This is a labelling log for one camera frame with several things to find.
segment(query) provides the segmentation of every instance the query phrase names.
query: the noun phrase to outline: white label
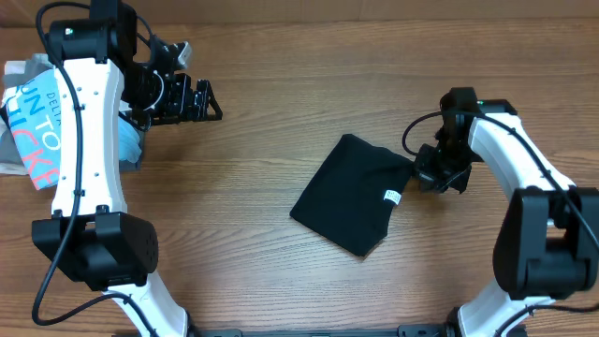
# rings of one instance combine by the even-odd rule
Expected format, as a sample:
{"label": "white label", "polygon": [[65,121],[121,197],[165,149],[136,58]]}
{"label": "white label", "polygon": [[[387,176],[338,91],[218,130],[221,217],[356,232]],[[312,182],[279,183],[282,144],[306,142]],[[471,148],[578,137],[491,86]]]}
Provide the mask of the white label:
{"label": "white label", "polygon": [[402,199],[402,195],[392,191],[392,190],[387,190],[385,192],[385,197],[383,198],[383,200],[391,200],[393,202],[395,202],[396,205],[400,204],[400,200]]}

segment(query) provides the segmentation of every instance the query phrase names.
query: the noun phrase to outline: wooden table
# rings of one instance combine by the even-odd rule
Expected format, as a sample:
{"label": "wooden table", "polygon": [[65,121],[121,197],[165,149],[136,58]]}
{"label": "wooden table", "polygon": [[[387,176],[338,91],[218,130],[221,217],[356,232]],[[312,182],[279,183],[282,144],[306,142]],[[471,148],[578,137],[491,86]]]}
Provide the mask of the wooden table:
{"label": "wooden table", "polygon": [[[156,26],[188,40],[189,74],[210,79],[222,122],[151,130],[141,172],[122,175],[129,212],[153,222],[158,269],[206,329],[391,328],[442,322],[493,277],[507,202],[477,164],[461,196],[410,183],[388,237],[356,258],[288,214],[344,133],[405,154],[404,128],[452,86],[506,98],[536,145],[581,186],[599,186],[599,20],[340,22]],[[0,31],[0,63],[41,51],[33,29]],[[441,125],[409,145],[433,144]],[[49,261],[30,223],[53,189],[0,177],[0,335],[106,336],[131,330],[110,302],[39,328],[31,305]],[[590,305],[599,290],[567,303]],[[43,316],[96,296],[57,272]],[[596,315],[539,313],[533,336],[595,336]]]}

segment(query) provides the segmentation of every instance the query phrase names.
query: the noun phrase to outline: blue fabric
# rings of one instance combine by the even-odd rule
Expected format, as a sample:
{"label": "blue fabric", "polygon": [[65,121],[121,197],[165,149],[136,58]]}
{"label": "blue fabric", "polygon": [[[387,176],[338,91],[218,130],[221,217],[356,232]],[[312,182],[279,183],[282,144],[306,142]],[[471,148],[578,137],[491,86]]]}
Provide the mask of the blue fabric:
{"label": "blue fabric", "polygon": [[[36,189],[54,186],[60,175],[61,109],[53,70],[5,95],[8,125]],[[119,159],[136,163],[141,155],[139,134],[119,118]]]}

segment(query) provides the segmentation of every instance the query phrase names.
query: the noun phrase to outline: black cable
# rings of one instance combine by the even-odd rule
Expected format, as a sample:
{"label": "black cable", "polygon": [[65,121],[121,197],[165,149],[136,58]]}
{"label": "black cable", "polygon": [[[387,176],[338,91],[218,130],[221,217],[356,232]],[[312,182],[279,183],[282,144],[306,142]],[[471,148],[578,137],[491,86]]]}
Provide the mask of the black cable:
{"label": "black cable", "polygon": [[506,320],[501,325],[501,327],[499,327],[495,331],[495,334],[493,336],[501,337],[502,333],[504,333],[504,331],[507,328],[509,328],[509,326],[514,324],[514,322],[516,322],[517,320],[519,320],[526,314],[533,315],[535,310],[554,310],[554,311],[572,313],[572,314],[590,314],[590,313],[599,311],[599,303],[595,304],[592,307],[588,307],[588,308],[572,308],[572,307],[563,306],[563,305],[541,305],[541,304],[530,305],[530,306],[527,306],[526,308],[520,310],[515,315],[511,316],[508,320]]}
{"label": "black cable", "polygon": [[71,211],[71,216],[69,218],[68,225],[66,226],[65,235],[64,235],[63,239],[61,240],[60,245],[58,246],[58,249],[56,250],[56,255],[54,256],[54,259],[52,260],[50,267],[48,268],[48,272],[46,272],[46,276],[44,277],[44,280],[43,280],[41,286],[39,287],[39,290],[36,295],[36,300],[34,301],[34,306],[31,311],[31,317],[33,318],[34,322],[41,326],[55,324],[54,323],[55,319],[44,320],[39,317],[39,307],[44,298],[44,294],[46,293],[46,290],[48,289],[48,285],[50,284],[50,279],[52,278],[52,276],[54,275],[54,272],[56,271],[58,262],[60,261],[60,258],[66,249],[66,244],[68,243],[71,233],[73,232],[73,228],[75,227],[74,226],[75,219],[77,218],[77,213],[79,211],[79,205],[80,205],[80,199],[81,199],[81,167],[82,167],[82,158],[83,158],[83,128],[81,125],[81,106],[79,104],[79,98],[77,97],[77,92],[75,91],[73,82],[68,77],[68,74],[66,74],[66,70],[65,70],[65,67],[63,66],[63,64],[58,60],[56,55],[54,55],[53,51],[48,46],[48,42],[46,41],[46,38],[44,36],[44,31],[41,26],[41,20],[42,20],[44,13],[48,9],[51,9],[54,7],[60,7],[60,6],[89,8],[89,6],[80,4],[80,3],[56,2],[56,3],[52,3],[52,4],[48,4],[46,6],[43,6],[42,8],[39,9],[39,11],[37,12],[37,15],[36,15],[37,34],[39,35],[39,38],[41,39],[41,42],[44,45],[44,49],[46,50],[46,53],[48,54],[50,61],[54,65],[56,65],[56,68],[58,69],[58,71],[60,71],[61,75],[65,79],[66,87],[68,88],[68,91],[70,92],[71,98],[73,100],[73,110],[75,111],[75,124],[77,127],[77,161],[76,161],[76,168],[75,168],[75,190],[73,191],[73,193],[74,193],[73,209]]}
{"label": "black cable", "polygon": [[[515,128],[507,126],[507,125],[503,124],[502,122],[499,122],[496,119],[490,118],[489,116],[487,116],[483,113],[475,113],[475,112],[469,112],[469,111],[452,111],[452,110],[443,111],[443,112],[438,111],[438,112],[433,112],[433,113],[424,115],[424,116],[416,119],[410,125],[408,125],[408,127],[406,127],[405,131],[403,132],[403,137],[402,137],[403,149],[409,154],[417,155],[417,153],[410,151],[407,148],[407,145],[405,143],[408,132],[410,131],[410,129],[412,129],[414,126],[416,126],[418,123],[420,123],[424,120],[427,120],[429,118],[443,115],[443,114],[463,115],[463,116],[471,116],[474,118],[479,118],[479,119],[485,120],[487,122],[493,123],[493,124],[501,127],[503,130],[507,131],[510,135],[514,136],[520,142],[520,144],[524,147],[524,150],[526,150],[526,152],[529,154],[531,159],[537,165],[539,170],[543,173],[543,176],[549,181],[551,186],[553,186],[553,188],[556,191],[558,191],[558,193],[560,193],[562,195],[562,197],[565,199],[566,203],[568,204],[568,208],[571,210],[571,212],[574,213],[574,216],[576,217],[578,222],[582,225],[582,227],[589,234],[592,242],[595,245],[595,248],[597,248],[597,250],[599,250],[599,242],[597,241],[597,237],[595,236],[595,233],[592,231],[591,227],[589,226],[587,221],[584,219],[584,217],[578,210],[577,205],[574,203],[574,201],[572,201],[572,199],[562,189],[562,187],[558,184],[558,182],[555,181],[555,179],[551,175],[551,172],[545,167],[545,165],[543,165],[543,162],[538,157],[538,155],[536,155],[536,152],[533,150],[531,145],[518,132],[516,132]],[[502,333],[504,333],[504,331],[509,326],[511,326],[514,322],[516,322],[517,320],[519,320],[526,314],[533,315],[534,310],[555,310],[555,311],[575,313],[575,314],[587,314],[587,313],[594,313],[594,312],[599,311],[599,303],[595,304],[593,307],[588,307],[588,308],[574,308],[574,307],[568,307],[568,306],[563,306],[563,305],[531,305],[531,306],[528,306],[525,309],[522,309],[521,311],[517,312],[515,315],[512,315],[507,321],[505,321],[502,324],[502,326],[500,328],[498,328],[495,331],[494,336],[501,337]]]}
{"label": "black cable", "polygon": [[152,28],[150,28],[150,24],[141,17],[141,15],[138,15],[138,19],[141,21],[141,23],[143,23],[144,26],[146,26],[146,29],[148,30],[148,35],[150,36],[150,40],[152,40],[153,37],[153,33],[152,33]]}
{"label": "black cable", "polygon": [[99,303],[103,300],[120,298],[120,299],[123,299],[124,303],[128,303],[129,305],[131,305],[131,307],[134,309],[134,311],[139,315],[139,319],[143,323],[144,327],[150,332],[150,334],[152,336],[155,336],[155,334],[156,334],[155,330],[152,329],[152,325],[150,324],[148,319],[145,317],[145,315],[143,314],[141,309],[138,307],[138,305],[134,301],[132,301],[129,297],[127,297],[126,295],[121,294],[121,293],[114,293],[114,294],[100,296],[94,300],[90,300],[90,301],[84,303],[83,305],[80,305],[79,307],[71,310],[70,312],[68,312],[64,315],[61,315],[61,316],[53,318],[53,319],[46,320],[46,319],[41,319],[39,317],[39,307],[41,306],[41,302],[44,298],[44,294],[46,293],[46,290],[48,289],[50,280],[51,280],[52,276],[54,275],[54,272],[56,271],[56,267],[58,266],[58,263],[66,249],[66,245],[67,245],[67,243],[70,239],[70,236],[73,232],[73,228],[75,227],[75,220],[76,220],[78,212],[79,212],[80,199],[81,199],[81,194],[82,194],[81,172],[82,172],[82,159],[83,159],[83,127],[82,127],[82,123],[81,123],[81,106],[80,106],[79,98],[77,97],[77,92],[75,91],[73,82],[71,81],[70,77],[66,73],[65,67],[63,66],[62,62],[60,62],[60,60],[58,60],[58,57],[56,57],[56,55],[53,53],[53,51],[48,46],[48,41],[46,41],[44,31],[41,26],[44,13],[54,7],[89,8],[89,6],[80,4],[80,3],[60,1],[60,2],[55,2],[55,3],[51,3],[51,4],[47,4],[47,5],[43,6],[42,8],[39,9],[39,11],[37,12],[37,15],[36,15],[37,34],[39,35],[39,38],[41,39],[41,42],[44,46],[44,49],[46,50],[46,53],[48,54],[50,61],[56,66],[58,71],[63,76],[63,79],[65,80],[65,83],[66,83],[66,87],[68,88],[68,91],[71,95],[71,99],[73,100],[73,110],[75,113],[75,125],[77,128],[77,160],[76,160],[76,167],[75,167],[75,189],[73,191],[73,194],[74,194],[73,209],[71,211],[71,215],[68,220],[68,224],[66,226],[66,230],[65,230],[63,239],[61,240],[61,242],[58,246],[58,249],[56,250],[56,254],[54,255],[54,258],[52,259],[50,267],[48,268],[48,271],[46,272],[46,276],[44,277],[44,280],[41,283],[41,286],[39,287],[39,290],[37,292],[36,299],[34,301],[34,305],[33,305],[32,311],[31,311],[31,317],[32,317],[33,321],[36,324],[38,324],[39,326],[49,326],[49,325],[53,325],[53,324],[65,321],[66,319],[72,317],[73,315],[76,315],[76,314],[80,313],[81,311],[83,311],[83,310],[91,307],[92,305]]}
{"label": "black cable", "polygon": [[143,35],[141,33],[138,33],[138,38],[141,40],[141,42],[143,42],[143,44],[145,44],[146,46],[148,46],[148,48],[152,48],[150,47],[150,41],[148,41],[147,38],[143,37]]}
{"label": "black cable", "polygon": [[403,146],[403,149],[407,153],[409,153],[411,155],[418,155],[418,153],[415,153],[414,151],[410,150],[408,148],[408,145],[405,143],[405,140],[408,138],[408,133],[410,132],[410,130],[412,130],[412,128],[414,126],[416,126],[418,123],[420,123],[420,122],[422,122],[424,120],[428,120],[429,118],[432,118],[432,117],[441,116],[441,114],[442,114],[442,112],[440,112],[440,111],[426,114],[426,115],[424,115],[422,117],[419,117],[418,119],[416,119],[415,121],[413,121],[411,124],[409,124],[408,127],[405,128],[405,131],[403,131],[402,146]]}

